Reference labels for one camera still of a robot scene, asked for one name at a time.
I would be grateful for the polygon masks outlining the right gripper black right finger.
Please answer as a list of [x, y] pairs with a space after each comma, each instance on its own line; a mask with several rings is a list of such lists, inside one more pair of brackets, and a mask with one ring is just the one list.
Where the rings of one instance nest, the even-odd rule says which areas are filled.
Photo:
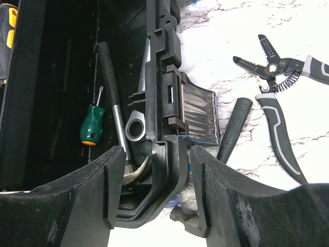
[[284, 191], [221, 163], [203, 147], [190, 159], [208, 246], [328, 246], [328, 185]]

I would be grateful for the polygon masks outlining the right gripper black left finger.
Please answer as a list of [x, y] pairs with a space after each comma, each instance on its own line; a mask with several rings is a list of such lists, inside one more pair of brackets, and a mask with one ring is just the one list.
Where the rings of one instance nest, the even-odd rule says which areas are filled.
[[123, 149], [114, 146], [30, 192], [2, 194], [1, 246], [107, 246], [124, 165]]

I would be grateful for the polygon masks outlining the steel claw hammer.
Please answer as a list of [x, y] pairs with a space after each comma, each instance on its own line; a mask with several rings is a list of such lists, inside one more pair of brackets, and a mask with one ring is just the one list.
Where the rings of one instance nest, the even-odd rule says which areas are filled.
[[109, 103], [113, 111], [113, 117], [115, 121], [119, 144], [123, 147], [126, 154], [123, 185], [136, 183], [148, 172], [150, 168], [151, 158], [147, 156], [138, 168], [136, 168], [135, 164], [133, 163], [129, 150], [128, 139], [124, 132], [124, 123], [120, 108], [119, 91], [108, 43], [106, 41], [98, 43], [97, 50], [103, 73], [104, 85], [106, 88]]

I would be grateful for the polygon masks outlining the green stubby screwdriver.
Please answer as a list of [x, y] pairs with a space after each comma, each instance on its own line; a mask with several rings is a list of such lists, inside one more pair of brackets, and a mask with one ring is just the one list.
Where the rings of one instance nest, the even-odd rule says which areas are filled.
[[85, 120], [80, 128], [80, 141], [87, 146], [96, 146], [103, 134], [105, 109], [99, 106], [102, 92], [103, 86], [100, 86], [96, 104], [89, 106]]

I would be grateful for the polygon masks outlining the ratchet wrench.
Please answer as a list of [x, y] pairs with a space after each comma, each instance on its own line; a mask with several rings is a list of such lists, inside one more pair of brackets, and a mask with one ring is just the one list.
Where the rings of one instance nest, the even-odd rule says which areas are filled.
[[[145, 91], [145, 64], [150, 60], [150, 39], [146, 38], [141, 72], [138, 84], [138, 93]], [[141, 142], [145, 136], [145, 116], [141, 111], [133, 110], [125, 126], [125, 135], [131, 142]]]

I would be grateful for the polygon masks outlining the black plastic toolbox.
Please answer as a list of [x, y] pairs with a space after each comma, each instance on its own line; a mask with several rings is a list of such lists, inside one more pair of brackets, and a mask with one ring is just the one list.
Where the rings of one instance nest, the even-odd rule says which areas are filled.
[[33, 189], [62, 177], [118, 145], [111, 95], [99, 145], [79, 140], [87, 108], [104, 84], [97, 46], [112, 57], [124, 122], [145, 116], [146, 134], [129, 142], [132, 163], [151, 169], [121, 194], [116, 225], [153, 220], [187, 183], [185, 102], [202, 99], [182, 64], [177, 1], [12, 1], [18, 7], [1, 88], [1, 188]]

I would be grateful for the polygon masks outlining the black yellow flat screwdriver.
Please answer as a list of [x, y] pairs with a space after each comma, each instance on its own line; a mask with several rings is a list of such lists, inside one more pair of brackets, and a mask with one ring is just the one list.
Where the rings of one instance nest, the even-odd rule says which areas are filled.
[[1, 4], [1, 86], [7, 83], [18, 9], [8, 3]]

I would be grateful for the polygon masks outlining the grey black handled tool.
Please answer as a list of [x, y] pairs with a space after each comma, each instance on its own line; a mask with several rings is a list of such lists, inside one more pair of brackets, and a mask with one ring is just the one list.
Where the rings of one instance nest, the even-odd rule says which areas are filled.
[[293, 153], [282, 108], [274, 93], [255, 96], [265, 113], [273, 152], [280, 166], [301, 185], [308, 184]]

